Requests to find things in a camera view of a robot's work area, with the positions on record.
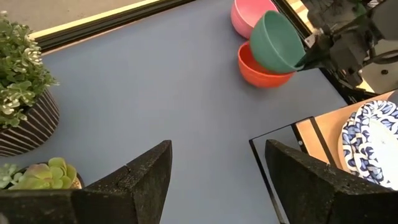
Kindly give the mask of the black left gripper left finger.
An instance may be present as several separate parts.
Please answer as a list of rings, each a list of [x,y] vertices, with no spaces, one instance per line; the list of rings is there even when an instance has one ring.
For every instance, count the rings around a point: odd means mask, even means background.
[[[74,190],[3,190],[1,223],[159,223],[170,183],[164,140],[113,173]]]

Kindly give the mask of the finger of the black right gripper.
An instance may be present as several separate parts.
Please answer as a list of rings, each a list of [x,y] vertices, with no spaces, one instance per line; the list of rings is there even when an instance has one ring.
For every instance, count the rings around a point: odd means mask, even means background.
[[[330,28],[323,26],[315,29],[313,33],[306,38],[307,46],[329,46],[330,45]]]
[[[305,53],[305,55],[297,62],[298,69],[313,69],[324,67],[324,62],[329,59],[331,44],[315,43]]]

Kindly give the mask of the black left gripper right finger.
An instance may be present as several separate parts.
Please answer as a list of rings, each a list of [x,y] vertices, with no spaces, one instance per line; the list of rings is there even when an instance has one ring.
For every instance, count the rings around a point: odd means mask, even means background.
[[[291,223],[397,224],[397,192],[269,139],[265,159]]]

